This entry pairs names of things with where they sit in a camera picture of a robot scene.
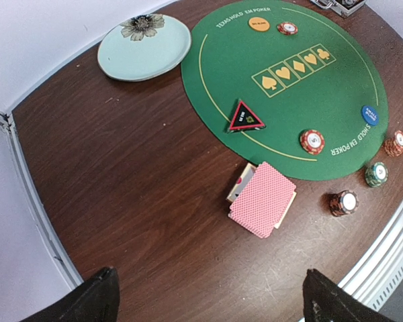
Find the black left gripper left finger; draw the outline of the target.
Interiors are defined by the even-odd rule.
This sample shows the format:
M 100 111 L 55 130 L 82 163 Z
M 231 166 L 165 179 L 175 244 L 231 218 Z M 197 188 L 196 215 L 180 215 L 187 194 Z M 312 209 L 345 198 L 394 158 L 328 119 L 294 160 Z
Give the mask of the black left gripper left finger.
M 117 321 L 120 306 L 118 271 L 104 267 L 54 304 L 25 321 Z

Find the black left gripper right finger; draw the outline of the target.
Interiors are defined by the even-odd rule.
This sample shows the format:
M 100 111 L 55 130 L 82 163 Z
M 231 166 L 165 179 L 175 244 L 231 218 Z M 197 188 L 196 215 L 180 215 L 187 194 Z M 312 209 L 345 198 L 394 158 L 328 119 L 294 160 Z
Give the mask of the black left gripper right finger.
M 317 269 L 307 270 L 302 288 L 305 322 L 392 321 L 355 300 Z

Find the blue small blind button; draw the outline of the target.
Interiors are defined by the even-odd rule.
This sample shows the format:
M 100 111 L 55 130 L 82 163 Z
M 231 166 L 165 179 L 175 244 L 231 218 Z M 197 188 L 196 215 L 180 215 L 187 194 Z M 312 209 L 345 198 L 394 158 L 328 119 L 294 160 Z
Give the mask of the blue small blind button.
M 372 106 L 364 105 L 361 108 L 361 115 L 364 121 L 370 126 L 377 126 L 379 124 L 379 115 Z

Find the red poker chip stack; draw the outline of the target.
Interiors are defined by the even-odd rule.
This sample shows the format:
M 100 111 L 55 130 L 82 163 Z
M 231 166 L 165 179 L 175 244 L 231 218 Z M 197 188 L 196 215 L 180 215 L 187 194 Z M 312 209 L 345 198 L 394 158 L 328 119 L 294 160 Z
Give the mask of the red poker chip stack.
M 395 131 L 394 136 L 384 142 L 384 150 L 391 157 L 403 154 L 403 132 Z

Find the brown poker chip stack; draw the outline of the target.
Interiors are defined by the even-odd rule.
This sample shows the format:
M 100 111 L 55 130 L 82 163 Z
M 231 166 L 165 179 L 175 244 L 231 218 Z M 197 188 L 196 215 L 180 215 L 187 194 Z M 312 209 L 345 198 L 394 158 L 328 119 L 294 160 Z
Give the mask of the brown poker chip stack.
M 330 212 L 336 217 L 353 214 L 358 206 L 357 194 L 350 190 L 332 195 L 329 201 Z

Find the green poker chip stack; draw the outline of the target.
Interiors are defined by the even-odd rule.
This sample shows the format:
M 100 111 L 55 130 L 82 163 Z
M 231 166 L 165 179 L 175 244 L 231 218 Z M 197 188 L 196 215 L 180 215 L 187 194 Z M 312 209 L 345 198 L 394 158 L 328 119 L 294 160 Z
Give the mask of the green poker chip stack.
M 365 181 L 370 187 L 378 187 L 388 180 L 388 168 L 383 162 L 376 162 L 365 170 Z

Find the red chips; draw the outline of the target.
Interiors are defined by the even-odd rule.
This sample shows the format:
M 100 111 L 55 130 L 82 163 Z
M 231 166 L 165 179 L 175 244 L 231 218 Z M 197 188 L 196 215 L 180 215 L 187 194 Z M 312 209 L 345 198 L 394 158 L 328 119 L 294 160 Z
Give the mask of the red chips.
M 300 135 L 300 144 L 307 153 L 318 155 L 325 147 L 325 139 L 318 130 L 307 129 Z

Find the small red chip stack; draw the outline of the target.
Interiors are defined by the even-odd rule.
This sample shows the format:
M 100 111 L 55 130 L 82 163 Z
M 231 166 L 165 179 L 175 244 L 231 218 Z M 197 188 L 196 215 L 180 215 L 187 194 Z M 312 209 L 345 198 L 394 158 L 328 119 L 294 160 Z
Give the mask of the small red chip stack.
M 281 32 L 282 34 L 285 34 L 287 36 L 298 33 L 297 25 L 292 22 L 288 22 L 288 21 L 279 23 L 277 25 L 277 29 L 279 32 Z

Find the orange big blind button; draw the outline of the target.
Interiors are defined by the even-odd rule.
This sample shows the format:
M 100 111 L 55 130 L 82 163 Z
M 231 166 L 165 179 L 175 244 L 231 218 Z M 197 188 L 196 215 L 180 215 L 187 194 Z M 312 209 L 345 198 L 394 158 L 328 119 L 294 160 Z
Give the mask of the orange big blind button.
M 252 17 L 249 19 L 249 26 L 258 32 L 266 32 L 270 28 L 270 23 L 262 17 Z

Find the black triangular dealer button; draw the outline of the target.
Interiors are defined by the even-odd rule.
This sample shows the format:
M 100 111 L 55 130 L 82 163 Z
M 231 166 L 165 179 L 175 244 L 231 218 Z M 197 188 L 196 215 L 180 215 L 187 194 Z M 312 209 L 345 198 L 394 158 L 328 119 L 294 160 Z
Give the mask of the black triangular dealer button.
M 236 102 L 236 108 L 229 122 L 228 132 L 250 131 L 265 129 L 265 123 L 241 99 Z

